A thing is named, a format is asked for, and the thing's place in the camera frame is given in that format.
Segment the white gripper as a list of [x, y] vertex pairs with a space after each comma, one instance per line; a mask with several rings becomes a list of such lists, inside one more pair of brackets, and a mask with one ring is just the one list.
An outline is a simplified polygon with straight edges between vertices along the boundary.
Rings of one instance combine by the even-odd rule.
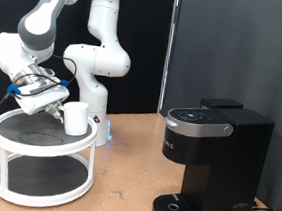
[[16, 101], [27, 115], [44, 109], [48, 114], [55, 114], [55, 118], [63, 122], [64, 112], [58, 108], [62, 106], [60, 102], [69, 96], [66, 87], [48, 82], [23, 82], [19, 83], [17, 88], [21, 93], [17, 94]]

